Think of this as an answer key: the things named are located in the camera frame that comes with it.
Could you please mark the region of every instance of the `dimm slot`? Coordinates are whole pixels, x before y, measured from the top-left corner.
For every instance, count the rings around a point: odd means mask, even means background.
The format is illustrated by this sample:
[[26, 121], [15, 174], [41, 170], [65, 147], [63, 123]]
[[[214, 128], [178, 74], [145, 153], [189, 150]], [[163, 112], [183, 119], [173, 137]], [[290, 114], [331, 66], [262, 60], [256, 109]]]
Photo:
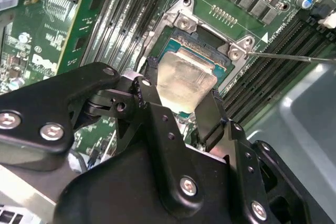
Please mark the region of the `dimm slot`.
[[[299, 49], [298, 53], [309, 54], [312, 48], [320, 44], [321, 40], [323, 40], [322, 36], [320, 36], [319, 34], [314, 35], [312, 38], [309, 39], [307, 43], [305, 43], [304, 47], [301, 47], [301, 49]], [[279, 90], [279, 92], [281, 92], [282, 89], [279, 89], [279, 86], [282, 83], [288, 84], [297, 76], [299, 72], [303, 70], [305, 66], [307, 66], [307, 64], [305, 64], [304, 67], [301, 69], [301, 65], [303, 65], [303, 62], [284, 60], [284, 64], [279, 68], [280, 71], [275, 72], [272, 79], [267, 80], [266, 85], [264, 87], [261, 87], [261, 90], [254, 94], [254, 98], [252, 100], [249, 100], [249, 103], [247, 104], [241, 104], [241, 108], [243, 109], [239, 111], [238, 114], [233, 114], [235, 120], [241, 123], [246, 116], [257, 111], [256, 106], [258, 106], [260, 103], [266, 102], [267, 104], [274, 97], [274, 94], [272, 96], [269, 95], [270, 92], [274, 93], [272, 92], [272, 90]]]
[[[324, 39], [322, 40], [321, 44], [319, 47], [317, 47], [311, 54], [311, 57], [317, 57], [324, 49], [326, 49], [327, 46], [329, 46], [329, 42], [325, 41]], [[296, 78], [296, 76], [308, 66], [308, 63], [304, 62], [297, 62], [298, 67], [296, 67], [295, 71], [289, 74], [288, 79], [291, 81]], [[255, 111], [261, 111], [269, 102], [272, 101], [272, 99], [275, 97], [276, 93], [280, 93], [286, 86], [288, 85], [288, 80], [284, 80], [281, 85], [279, 85], [278, 88], [274, 89], [274, 91], [269, 95], [268, 99], [265, 100], [264, 102], [258, 104], [257, 107], [255, 107]], [[240, 123], [242, 125], [246, 125], [250, 120], [253, 119], [255, 114], [247, 114], [244, 118], [240, 119]]]
[[[280, 52], [282, 54], [309, 55], [308, 51], [320, 42], [322, 36], [316, 34], [308, 39], [312, 33], [315, 33], [315, 30], [303, 25], [303, 22], [293, 20], [290, 24], [289, 32], [282, 36], [279, 43], [268, 47], [266, 51], [273, 53]], [[282, 86], [282, 83], [288, 84], [292, 81], [297, 76], [297, 74], [293, 75], [293, 72], [298, 73], [302, 71], [302, 68], [299, 68], [301, 62], [274, 59], [262, 59], [258, 62], [258, 60], [239, 80], [239, 83], [224, 96], [227, 114], [239, 123], [242, 123], [242, 121], [246, 122], [245, 119], [250, 117], [251, 113], [254, 115], [258, 113], [260, 110], [258, 111], [257, 108], [263, 108], [260, 104], [264, 104], [265, 106], [265, 103], [269, 102], [268, 99], [265, 101], [265, 96], [272, 92], [272, 90], [278, 90], [277, 87]]]
[[[300, 29], [304, 25], [304, 22], [299, 19], [293, 19], [288, 26], [286, 27], [286, 31], [288, 31], [284, 35], [279, 35], [277, 40], [278, 43], [276, 45], [270, 45], [266, 48], [265, 52], [276, 54], [278, 53], [284, 45], [288, 42], [290, 38], [297, 33], [298, 29]], [[231, 90], [224, 96], [224, 102], [226, 106], [229, 106], [242, 92], [241, 83], [249, 83], [253, 81], [254, 77], [260, 73], [263, 69], [267, 67], [267, 65], [271, 62], [271, 59], [258, 58], [255, 63], [246, 71], [246, 73], [239, 79], [239, 82], [236, 83]]]

